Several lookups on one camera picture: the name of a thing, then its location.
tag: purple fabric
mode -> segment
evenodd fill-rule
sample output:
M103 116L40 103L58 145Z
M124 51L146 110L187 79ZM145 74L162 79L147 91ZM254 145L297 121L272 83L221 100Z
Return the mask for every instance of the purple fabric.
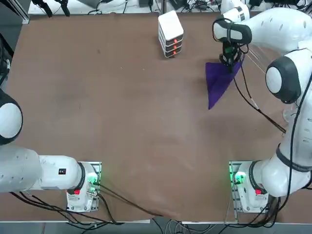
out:
M206 63L206 81L208 88L208 109L210 110L224 94L231 81L240 69L241 62L233 66L233 72L229 72L229 67L219 62Z

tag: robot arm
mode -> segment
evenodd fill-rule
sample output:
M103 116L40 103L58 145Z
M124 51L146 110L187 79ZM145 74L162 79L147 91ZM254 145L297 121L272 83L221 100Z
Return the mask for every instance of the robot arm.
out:
M246 8L224 12L213 25L214 36L227 46L253 44L285 55L273 61L266 71L269 91L283 103L299 103L312 74L312 19L293 9L273 8L249 19ZM244 212L260 212L268 194L281 197L288 193L290 145L295 115L289 121L283 141L267 160L244 162L237 184ZM293 141L290 193L306 186L312 170L312 92L309 89L297 120Z
M98 186L93 182L99 183L100 163L77 162L67 156L39 156L33 150L9 144L20 134L22 124L20 106L0 89L0 193L66 190L71 211L97 210Z

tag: power cable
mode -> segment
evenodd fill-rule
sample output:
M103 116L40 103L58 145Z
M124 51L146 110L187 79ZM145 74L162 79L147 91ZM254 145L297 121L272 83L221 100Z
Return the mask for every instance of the power cable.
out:
M44 205L44 204L40 204L40 205L39 205L39 204L34 203L33 201L30 202L30 201L28 201L27 199L24 199L24 198L18 196L18 195L17 195L16 193L14 193L14 192L10 192L10 194L12 194L12 195L13 195L14 197L16 197L17 199L23 201L24 203L27 203L27 204L29 204L29 205L36 206L36 207L39 207L39 208L42 208L42 209L45 209L45 210L55 211L55 209L56 209L56 210L58 210L58 211L60 211L60 212L80 215L80 216L83 216L83 217L86 217L86 218L90 218L90 219L93 219L93 220L96 220L96 221L100 221L100 222L103 222L103 223L112 223L112 222L108 222L108 221L102 220L102 219L100 219L100 218L92 217L92 216L89 216L89 215L86 215L86 214L83 214L83 213L80 213L80 212L64 210L64 209L62 209L62 208L60 208L60 207L57 207L57 206L53 206L53 207L55 207L55 208L52 208L51 205L49 205L49 206Z
M161 234L164 234L161 226L156 222L156 220L154 218L152 218L152 220L155 222L155 224L159 227L160 231L161 231Z
M135 203L129 201L128 199L126 199L126 198L124 198L123 196L117 194L116 192L114 192L113 190L107 188L106 186L104 186L104 185L102 185L102 184L99 184L99 183L97 183L97 182L95 182L95 183L93 183L93 184L94 184L94 185L98 185L98 186L100 186L100 187L106 189L107 191L109 191L109 192L111 192L112 194L116 195L117 197L121 198L122 200L124 200L124 201L127 202L128 204L130 204L130 205L132 205L132 206L138 208L139 210L144 211L145 213L148 213L148 214L153 215L153 216L162 216L162 215L160 215L160 214L157 214L157 213L148 211L148 210L146 210L146 209L140 207L139 205L136 205Z
M106 202L106 200L104 199L104 197L101 195L101 194L98 194L98 197L103 201L105 207L106 207L106 210L107 210L107 213L108 213L108 216L109 218L111 219L111 221L114 223L114 224L117 224L117 222L114 220L110 210L109 210L109 207L108 207L108 204Z

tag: green indicator light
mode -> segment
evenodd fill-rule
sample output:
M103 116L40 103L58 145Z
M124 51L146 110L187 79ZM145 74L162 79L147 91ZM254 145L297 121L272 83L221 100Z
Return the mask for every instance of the green indicator light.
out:
M237 172L235 175L235 180L237 183L244 183L244 178L246 174L244 172Z

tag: wooden tabletop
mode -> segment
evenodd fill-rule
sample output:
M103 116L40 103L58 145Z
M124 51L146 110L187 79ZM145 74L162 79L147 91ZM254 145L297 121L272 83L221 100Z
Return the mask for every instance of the wooden tabletop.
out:
M42 155L101 161L102 182L150 211L177 220L223 222L231 190L229 160L269 158L282 135L243 101L234 84L208 110L205 63L222 51L212 37L216 15L179 18L182 52L166 59L156 14L32 17L22 28L7 87L24 115L15 144ZM269 64L273 58L265 55ZM244 61L251 94L286 126L283 104L266 88L263 61ZM241 73L237 81L243 89ZM66 206L64 191L36 194ZM278 221L312 223L310 196L308 191L291 195ZM63 220L8 194L0 198L0 220ZM150 217L107 200L116 220ZM107 219L103 206L90 215ZM232 205L227 221L234 221Z

